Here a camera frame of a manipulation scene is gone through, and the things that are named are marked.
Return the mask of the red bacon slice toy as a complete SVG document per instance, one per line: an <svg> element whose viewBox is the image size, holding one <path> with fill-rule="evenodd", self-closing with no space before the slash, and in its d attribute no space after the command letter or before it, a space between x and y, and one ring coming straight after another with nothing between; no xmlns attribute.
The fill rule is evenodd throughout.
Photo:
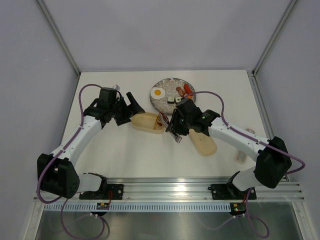
<svg viewBox="0 0 320 240"><path fill-rule="evenodd" d="M156 122L157 122L157 125L159 125L160 127L165 128L165 129L170 124L169 118L163 112L160 112L158 114Z"/></svg>

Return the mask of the beige lunch box base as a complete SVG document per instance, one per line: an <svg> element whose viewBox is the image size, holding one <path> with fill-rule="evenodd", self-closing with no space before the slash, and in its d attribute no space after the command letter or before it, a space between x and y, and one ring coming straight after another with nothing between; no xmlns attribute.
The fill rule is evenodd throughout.
<svg viewBox="0 0 320 240"><path fill-rule="evenodd" d="M158 114L150 112L136 114L131 118L131 124L139 131L152 134L162 134L165 131L165 128L157 125L157 116Z"/></svg>

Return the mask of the metal tongs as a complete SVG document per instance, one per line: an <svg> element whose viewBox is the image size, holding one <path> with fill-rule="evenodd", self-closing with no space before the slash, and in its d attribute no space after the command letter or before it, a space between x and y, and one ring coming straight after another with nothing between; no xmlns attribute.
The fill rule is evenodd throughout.
<svg viewBox="0 0 320 240"><path fill-rule="evenodd" d="M172 121L169 120L169 118L163 112L159 113L159 119L165 127L165 132L169 133L174 138L175 142L179 144L182 140L182 137L174 130Z"/></svg>

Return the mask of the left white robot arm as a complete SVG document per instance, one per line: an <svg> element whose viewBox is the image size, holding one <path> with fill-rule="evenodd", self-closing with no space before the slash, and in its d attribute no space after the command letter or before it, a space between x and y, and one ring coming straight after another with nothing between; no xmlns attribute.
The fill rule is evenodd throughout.
<svg viewBox="0 0 320 240"><path fill-rule="evenodd" d="M50 154L38 157L36 192L42 202L41 191L66 199L77 193L92 194L97 199L108 194L106 177L97 173L78 174L75 165L90 141L111 120L120 126L129 123L134 115L145 112L131 92L126 96L130 104L126 104L117 90L102 88L99 97L81 110L81 121L74 133Z"/></svg>

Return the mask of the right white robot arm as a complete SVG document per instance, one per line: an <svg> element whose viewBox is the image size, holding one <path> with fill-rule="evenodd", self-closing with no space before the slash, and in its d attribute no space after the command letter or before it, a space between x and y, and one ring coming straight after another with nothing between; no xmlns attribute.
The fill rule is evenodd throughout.
<svg viewBox="0 0 320 240"><path fill-rule="evenodd" d="M187 136L191 130L228 143L255 161L254 167L237 171L227 183L211 185L211 191L224 199L239 198L248 189L257 186L274 189L292 166L286 155L285 143L278 137L258 138L223 122L222 117L212 110L182 115L175 109L166 131L173 135Z"/></svg>

